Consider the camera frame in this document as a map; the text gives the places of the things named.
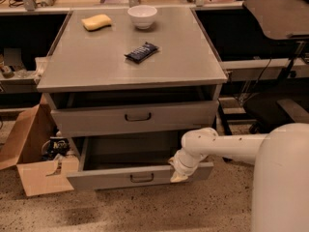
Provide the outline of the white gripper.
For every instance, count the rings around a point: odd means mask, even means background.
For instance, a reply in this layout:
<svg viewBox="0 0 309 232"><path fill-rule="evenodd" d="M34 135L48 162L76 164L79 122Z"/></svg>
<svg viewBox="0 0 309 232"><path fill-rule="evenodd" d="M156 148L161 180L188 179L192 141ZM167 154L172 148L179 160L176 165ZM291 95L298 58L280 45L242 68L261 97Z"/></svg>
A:
<svg viewBox="0 0 309 232"><path fill-rule="evenodd" d="M184 182L198 168L199 163L204 160L207 155L197 154L193 156L185 149L180 149L168 162L173 165L175 172L170 178L171 183Z"/></svg>

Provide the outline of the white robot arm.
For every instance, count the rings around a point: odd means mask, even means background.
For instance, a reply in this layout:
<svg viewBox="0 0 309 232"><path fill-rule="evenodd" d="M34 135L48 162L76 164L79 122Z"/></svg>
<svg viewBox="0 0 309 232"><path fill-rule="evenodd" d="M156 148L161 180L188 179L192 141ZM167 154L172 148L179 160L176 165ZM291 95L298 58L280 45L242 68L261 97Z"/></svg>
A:
<svg viewBox="0 0 309 232"><path fill-rule="evenodd" d="M254 166L251 232L309 232L309 125L292 123L266 134L220 136L191 130L170 158L173 183L217 155Z"/></svg>

